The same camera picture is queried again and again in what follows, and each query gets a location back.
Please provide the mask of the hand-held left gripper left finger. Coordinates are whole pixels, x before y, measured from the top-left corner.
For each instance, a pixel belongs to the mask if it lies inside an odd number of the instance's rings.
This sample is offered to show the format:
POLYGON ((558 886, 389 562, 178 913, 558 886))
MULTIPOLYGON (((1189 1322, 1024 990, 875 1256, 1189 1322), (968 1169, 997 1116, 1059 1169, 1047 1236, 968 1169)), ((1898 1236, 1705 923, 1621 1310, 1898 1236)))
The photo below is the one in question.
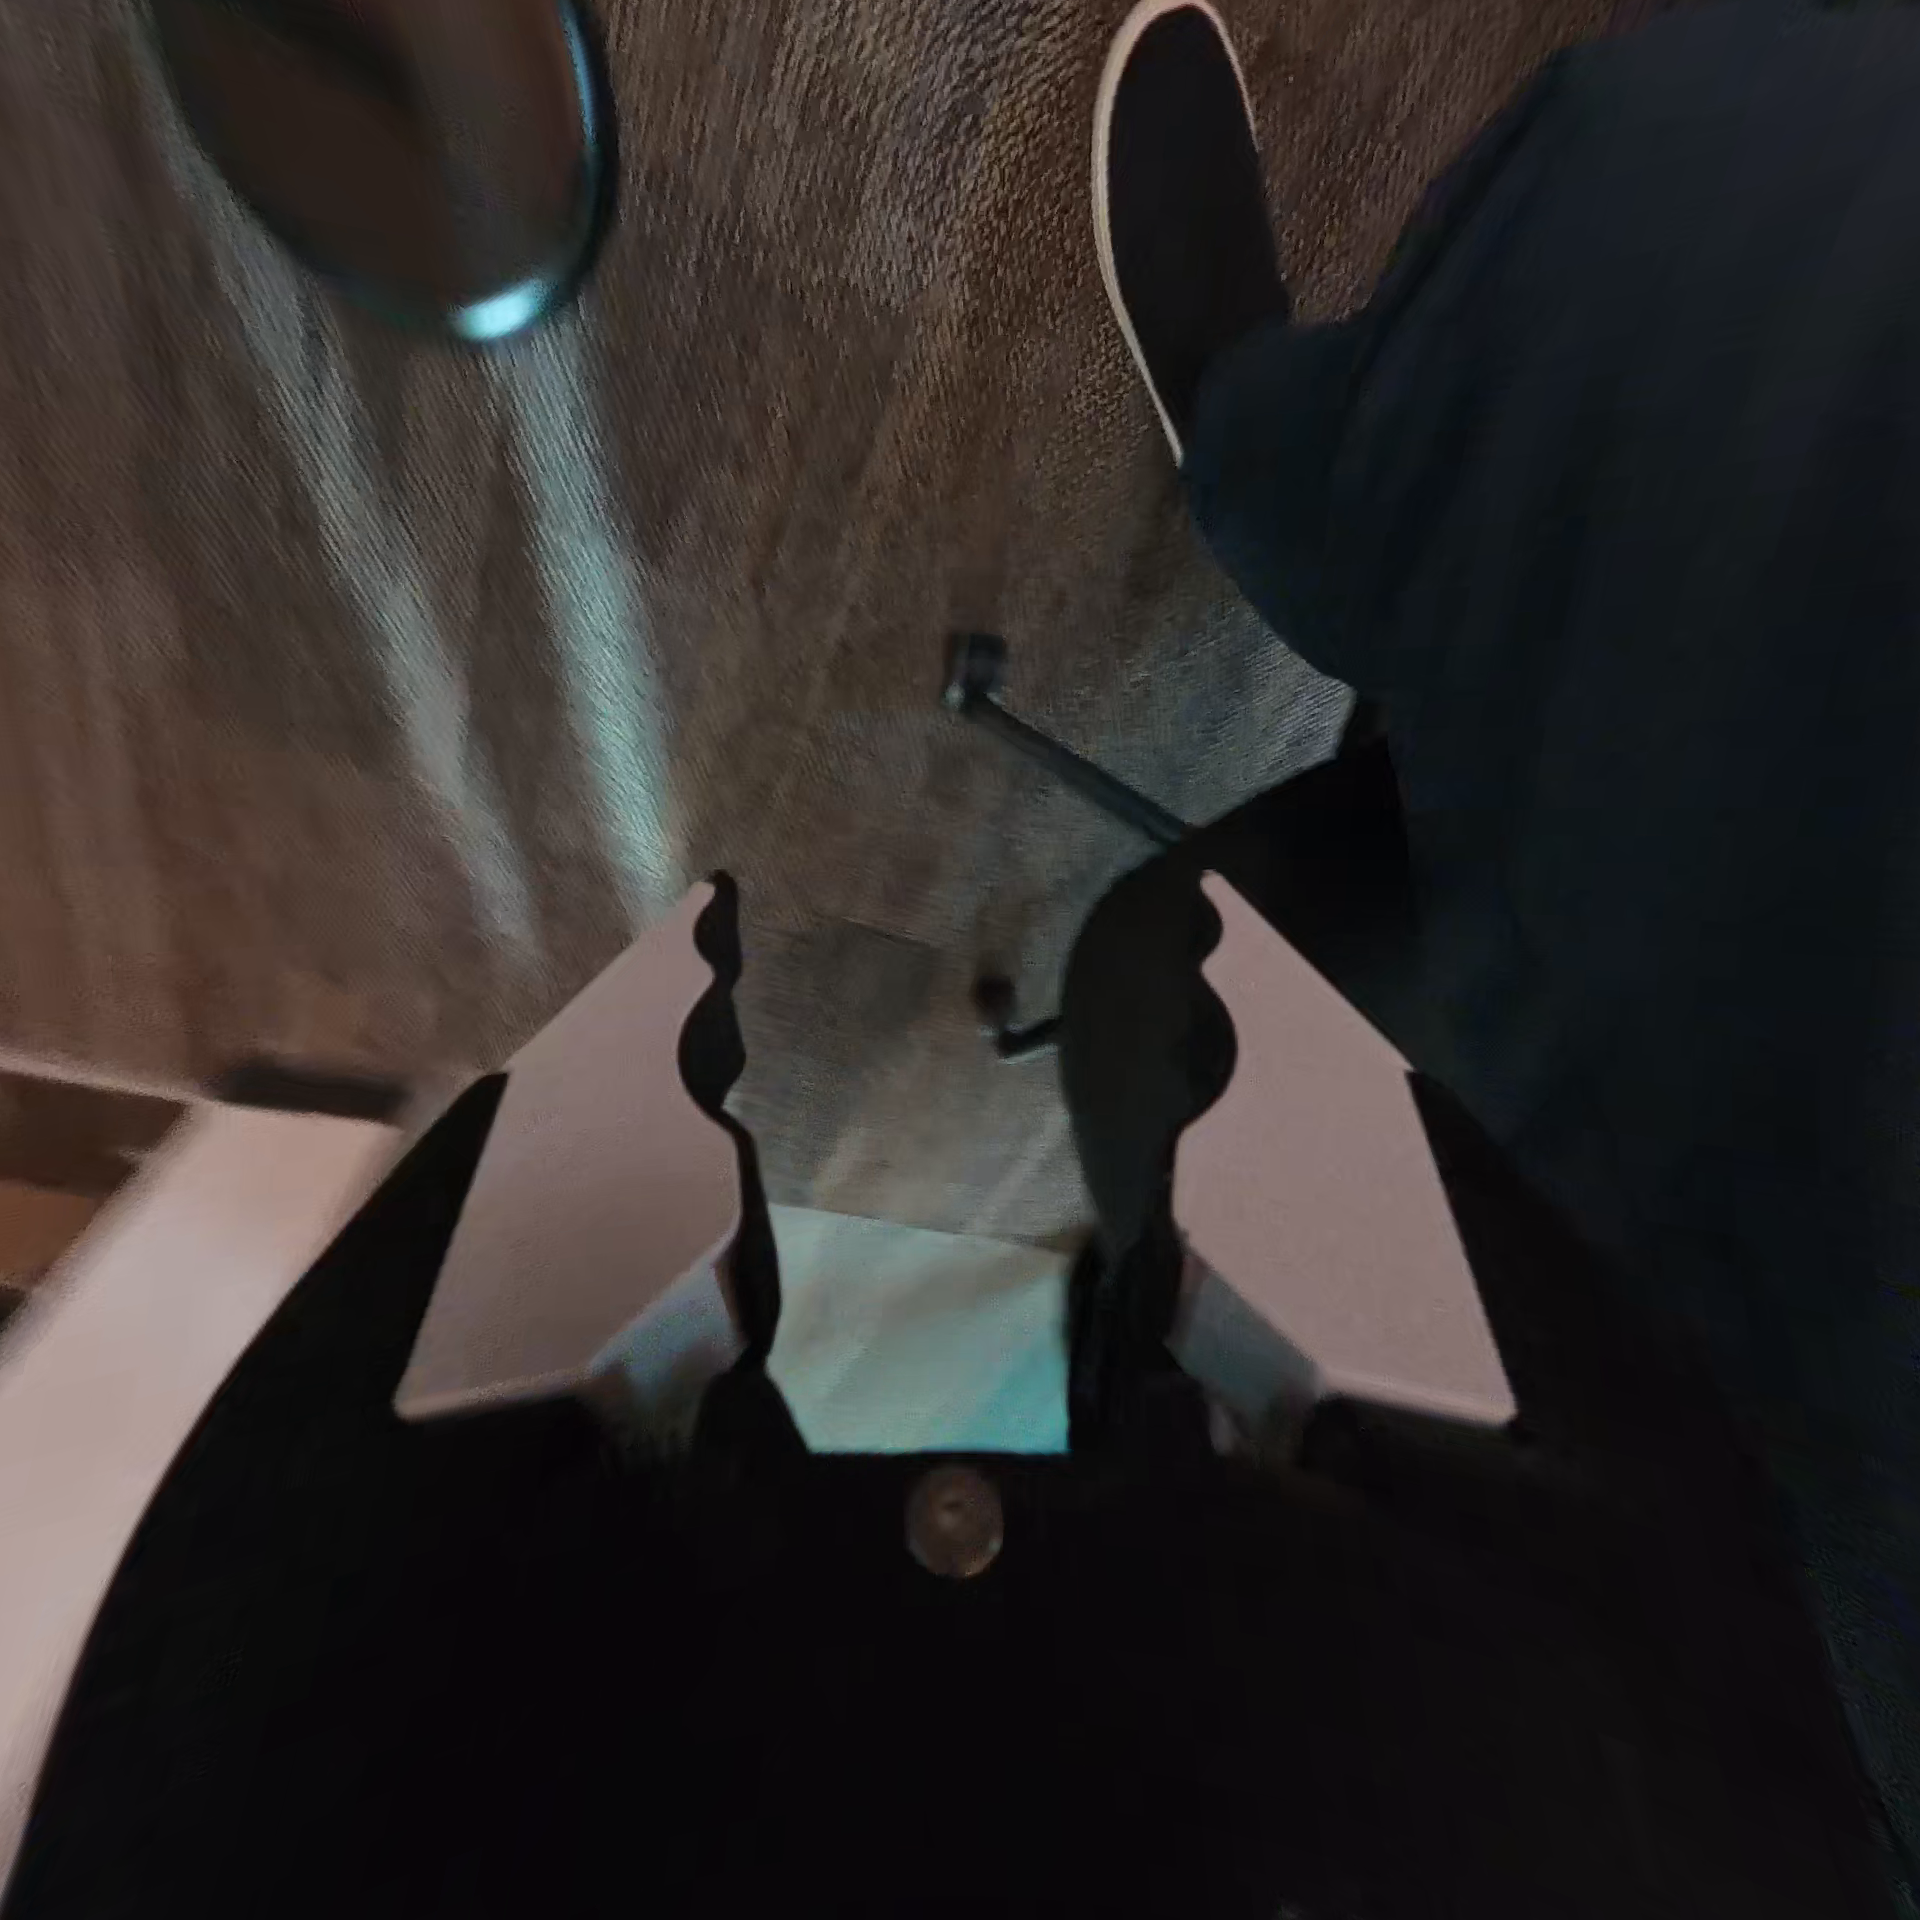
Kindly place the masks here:
POLYGON ((568 996, 501 1097, 405 1356, 411 1426, 572 1400, 618 1430, 691 1430, 702 1393, 771 1342, 762 1202, 727 1110, 742 1049, 731 877, 568 996))

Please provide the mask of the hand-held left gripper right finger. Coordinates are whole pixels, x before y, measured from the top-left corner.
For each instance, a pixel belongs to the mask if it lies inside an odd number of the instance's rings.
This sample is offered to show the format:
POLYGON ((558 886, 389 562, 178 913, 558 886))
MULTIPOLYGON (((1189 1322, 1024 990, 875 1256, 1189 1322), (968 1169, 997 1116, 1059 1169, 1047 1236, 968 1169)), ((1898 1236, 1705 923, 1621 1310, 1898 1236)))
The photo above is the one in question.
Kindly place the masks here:
POLYGON ((1402 1052, 1222 870, 1118 879, 1059 1020, 1092 1200, 1068 1450, 1209 1422, 1291 1446, 1335 1400, 1518 1413, 1402 1052))

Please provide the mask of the black angled hex key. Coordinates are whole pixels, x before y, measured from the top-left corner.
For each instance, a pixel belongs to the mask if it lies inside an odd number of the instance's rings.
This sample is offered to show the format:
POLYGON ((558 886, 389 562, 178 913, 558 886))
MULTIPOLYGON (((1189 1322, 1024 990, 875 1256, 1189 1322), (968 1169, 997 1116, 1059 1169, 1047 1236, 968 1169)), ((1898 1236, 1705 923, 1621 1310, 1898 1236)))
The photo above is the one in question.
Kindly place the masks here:
POLYGON ((1179 844, 1192 834, 1182 817, 1002 704, 1005 660, 999 637, 948 637, 944 707, 1151 849, 1179 844))
POLYGON ((979 1034, 999 1062, 1027 1062, 1058 1046, 1059 1016, 1021 1016, 1017 982, 1005 973, 979 973, 971 982, 971 1004, 979 1034))

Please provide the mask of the person's leg in jeans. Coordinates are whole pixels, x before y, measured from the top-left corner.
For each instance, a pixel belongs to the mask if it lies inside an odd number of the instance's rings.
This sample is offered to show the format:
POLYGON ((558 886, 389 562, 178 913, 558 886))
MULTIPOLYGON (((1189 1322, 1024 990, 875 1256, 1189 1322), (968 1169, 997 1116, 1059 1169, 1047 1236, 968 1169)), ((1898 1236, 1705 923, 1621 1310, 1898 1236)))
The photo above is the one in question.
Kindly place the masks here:
POLYGON ((1692 1322, 1915 1826, 1918 10, 1555 53, 1185 480, 1384 704, 1428 1070, 1692 1322))

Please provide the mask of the black white-soled shoe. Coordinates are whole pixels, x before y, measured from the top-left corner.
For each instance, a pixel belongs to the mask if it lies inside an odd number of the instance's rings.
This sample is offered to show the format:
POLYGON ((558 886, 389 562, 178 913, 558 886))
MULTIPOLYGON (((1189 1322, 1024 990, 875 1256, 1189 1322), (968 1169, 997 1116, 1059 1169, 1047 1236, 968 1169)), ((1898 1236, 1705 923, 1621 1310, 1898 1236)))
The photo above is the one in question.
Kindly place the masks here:
POLYGON ((1092 230, 1172 459, 1228 347, 1291 316, 1252 94, 1212 3, 1135 3, 1098 79, 1092 230))

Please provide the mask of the round-base floor stand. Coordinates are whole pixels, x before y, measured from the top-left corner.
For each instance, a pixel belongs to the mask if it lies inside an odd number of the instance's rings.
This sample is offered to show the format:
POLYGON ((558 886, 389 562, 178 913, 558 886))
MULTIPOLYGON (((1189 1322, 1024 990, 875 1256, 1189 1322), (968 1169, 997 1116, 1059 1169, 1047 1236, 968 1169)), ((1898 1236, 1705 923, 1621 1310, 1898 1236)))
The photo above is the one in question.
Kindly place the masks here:
POLYGON ((308 274, 489 347, 559 313, 618 199, 591 3, 145 3, 208 166, 308 274))

